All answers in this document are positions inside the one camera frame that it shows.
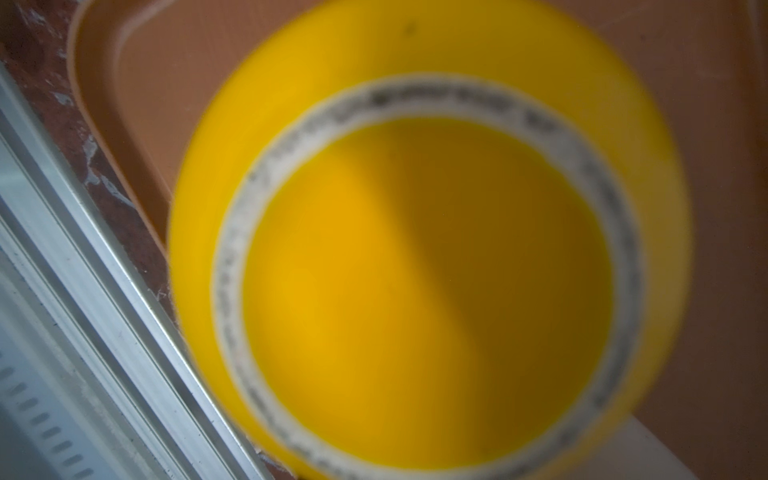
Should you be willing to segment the yellow mug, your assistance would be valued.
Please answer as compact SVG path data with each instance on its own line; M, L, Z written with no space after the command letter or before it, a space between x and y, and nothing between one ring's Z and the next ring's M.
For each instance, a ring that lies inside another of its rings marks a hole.
M304 479L548 479L648 391L691 276L671 133L541 1L326 1L198 124L168 231L214 398Z

